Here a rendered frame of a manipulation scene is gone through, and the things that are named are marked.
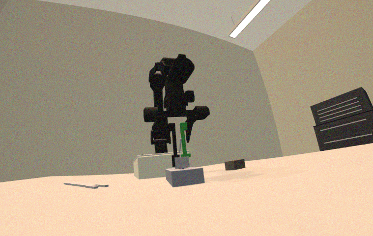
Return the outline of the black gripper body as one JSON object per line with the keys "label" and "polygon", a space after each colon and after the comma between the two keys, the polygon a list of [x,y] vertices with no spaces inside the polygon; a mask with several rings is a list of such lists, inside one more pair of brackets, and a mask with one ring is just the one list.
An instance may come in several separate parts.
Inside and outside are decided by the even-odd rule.
{"label": "black gripper body", "polygon": [[[167,91],[174,93],[177,91],[184,91],[180,88],[171,88]],[[197,120],[203,120],[210,115],[210,110],[207,106],[196,106],[193,110],[186,110],[184,105],[176,105],[166,107],[166,111],[159,111],[158,107],[145,107],[143,110],[143,117],[145,122],[155,122],[157,117],[189,117],[199,116]]]}

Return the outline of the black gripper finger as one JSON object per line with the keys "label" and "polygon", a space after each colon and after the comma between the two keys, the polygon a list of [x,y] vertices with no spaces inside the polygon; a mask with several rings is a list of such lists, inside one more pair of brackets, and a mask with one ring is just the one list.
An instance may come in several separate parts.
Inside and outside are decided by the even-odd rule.
{"label": "black gripper finger", "polygon": [[185,121],[187,123],[187,130],[186,130],[186,141],[189,143],[190,141],[190,136],[191,136],[191,131],[194,122],[199,118],[199,116],[189,116],[187,120]]}
{"label": "black gripper finger", "polygon": [[162,128],[167,141],[169,144],[171,144],[171,137],[170,137],[170,132],[169,132],[169,126],[168,126],[168,118],[167,117],[157,117],[156,118],[156,124],[159,124],[160,127]]}

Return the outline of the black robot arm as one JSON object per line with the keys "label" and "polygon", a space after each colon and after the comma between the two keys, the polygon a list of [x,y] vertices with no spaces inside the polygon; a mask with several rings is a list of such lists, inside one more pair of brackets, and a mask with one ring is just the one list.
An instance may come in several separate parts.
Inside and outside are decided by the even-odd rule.
{"label": "black robot arm", "polygon": [[[176,105],[188,106],[188,102],[195,101],[194,91],[177,91],[170,93],[167,91],[172,88],[183,90],[183,84],[189,79],[193,73],[194,64],[186,58],[184,54],[178,54],[177,58],[163,57],[160,62],[156,62],[155,66],[149,72],[150,87],[153,90],[154,107],[158,107],[159,111],[163,108]],[[155,73],[160,71],[161,73]],[[163,98],[163,88],[165,86],[165,97]],[[181,93],[180,93],[181,92]],[[156,154],[168,153],[167,138],[159,124],[154,122],[150,132],[151,145],[154,145]],[[153,140],[154,139],[154,140]]]}

